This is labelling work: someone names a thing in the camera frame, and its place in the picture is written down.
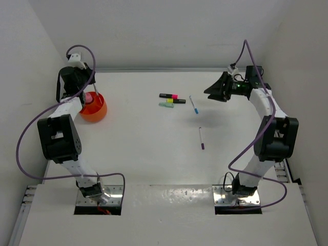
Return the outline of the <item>pink glue stick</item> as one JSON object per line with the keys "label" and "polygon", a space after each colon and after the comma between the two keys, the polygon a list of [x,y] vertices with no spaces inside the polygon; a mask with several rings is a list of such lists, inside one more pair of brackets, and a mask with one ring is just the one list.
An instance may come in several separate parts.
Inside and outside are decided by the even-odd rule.
{"label": "pink glue stick", "polygon": [[90,93],[86,93],[85,96],[86,96],[85,98],[86,104],[91,104],[94,101],[93,96]]}

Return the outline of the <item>white pen blue cap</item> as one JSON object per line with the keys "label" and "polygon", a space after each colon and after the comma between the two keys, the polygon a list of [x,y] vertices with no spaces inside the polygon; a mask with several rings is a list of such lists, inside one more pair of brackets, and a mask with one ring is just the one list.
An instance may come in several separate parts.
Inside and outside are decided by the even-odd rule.
{"label": "white pen blue cap", "polygon": [[193,102],[193,99],[192,99],[192,96],[191,96],[191,95],[189,96],[189,99],[190,99],[191,105],[192,105],[192,107],[193,107],[193,109],[194,109],[194,112],[195,112],[196,114],[199,114],[198,109],[196,108],[196,106],[195,106],[195,104],[194,104],[194,102]]}

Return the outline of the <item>white pen purple cap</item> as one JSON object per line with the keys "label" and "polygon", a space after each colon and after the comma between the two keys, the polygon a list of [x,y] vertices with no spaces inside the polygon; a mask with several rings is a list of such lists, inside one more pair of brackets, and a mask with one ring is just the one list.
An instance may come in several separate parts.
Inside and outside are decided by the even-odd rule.
{"label": "white pen purple cap", "polygon": [[202,150],[205,150],[204,141],[203,141],[203,136],[202,136],[202,127],[199,127],[198,131],[199,131],[199,137],[200,137],[201,149],[202,149]]}

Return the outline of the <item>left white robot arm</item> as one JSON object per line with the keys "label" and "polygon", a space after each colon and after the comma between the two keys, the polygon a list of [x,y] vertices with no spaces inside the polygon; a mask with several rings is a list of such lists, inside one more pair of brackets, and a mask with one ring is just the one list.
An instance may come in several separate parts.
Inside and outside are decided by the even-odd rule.
{"label": "left white robot arm", "polygon": [[82,91],[87,83],[94,84],[95,78],[86,63],[78,62],[62,68],[58,73],[56,91],[60,106],[48,118],[38,120],[37,127],[45,158],[74,175],[84,198],[105,204],[110,200],[110,190],[102,184],[98,173],[79,157],[82,146],[74,124],[77,115],[95,123],[107,114],[107,104],[100,93]]}

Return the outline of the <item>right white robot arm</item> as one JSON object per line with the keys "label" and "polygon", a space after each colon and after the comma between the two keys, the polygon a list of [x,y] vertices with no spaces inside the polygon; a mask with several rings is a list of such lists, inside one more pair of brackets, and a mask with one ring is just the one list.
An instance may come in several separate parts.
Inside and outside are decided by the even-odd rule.
{"label": "right white robot arm", "polygon": [[227,102],[233,95],[245,96],[255,107],[262,122],[252,144],[254,155],[248,165],[238,171],[232,181],[232,194],[250,196],[260,180],[277,162],[292,156],[299,127],[296,118],[287,116],[272,97],[271,87],[262,83],[263,68],[247,66],[243,81],[223,72],[204,93],[211,100]]}

